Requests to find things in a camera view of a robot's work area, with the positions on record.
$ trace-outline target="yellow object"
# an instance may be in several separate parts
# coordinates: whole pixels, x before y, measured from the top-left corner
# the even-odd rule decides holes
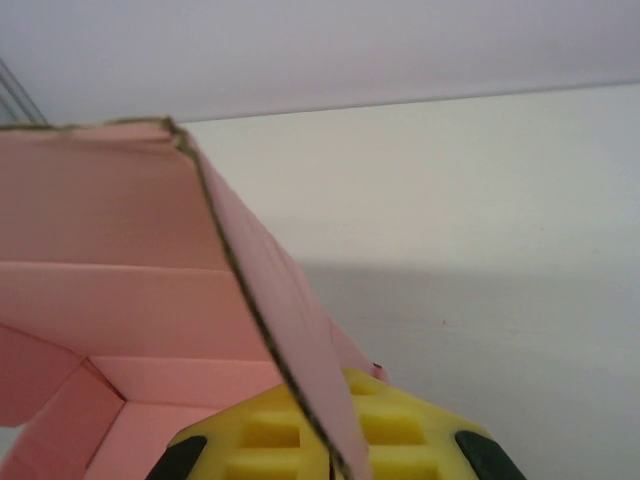
[[[478,478],[454,436],[465,430],[490,438],[484,429],[360,371],[345,377],[375,480]],[[285,385],[185,428],[169,447],[194,436],[207,442],[189,480],[333,478],[324,445]]]

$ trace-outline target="black rubber part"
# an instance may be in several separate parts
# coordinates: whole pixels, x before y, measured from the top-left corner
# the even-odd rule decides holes
[[[200,454],[207,444],[207,437],[189,437],[167,448],[146,480],[187,480]]]
[[[456,442],[478,480],[526,480],[497,442],[468,431],[456,433]]]

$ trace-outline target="cardboard box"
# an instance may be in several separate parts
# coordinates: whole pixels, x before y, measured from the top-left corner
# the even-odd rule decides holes
[[[26,422],[0,478],[145,478],[179,429],[283,378],[370,475],[341,368],[384,372],[185,131],[6,129],[0,182],[0,424]]]

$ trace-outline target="pink cardboard box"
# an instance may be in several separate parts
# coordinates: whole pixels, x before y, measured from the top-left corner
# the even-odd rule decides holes
[[[377,377],[166,119],[0,132],[2,479],[142,479],[181,428],[287,381],[370,475],[342,367]]]

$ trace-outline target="white wall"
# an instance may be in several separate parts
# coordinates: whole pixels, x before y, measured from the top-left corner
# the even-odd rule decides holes
[[[640,86],[188,124],[395,384],[640,471]]]
[[[640,81],[638,0],[9,0],[50,122],[180,119]]]

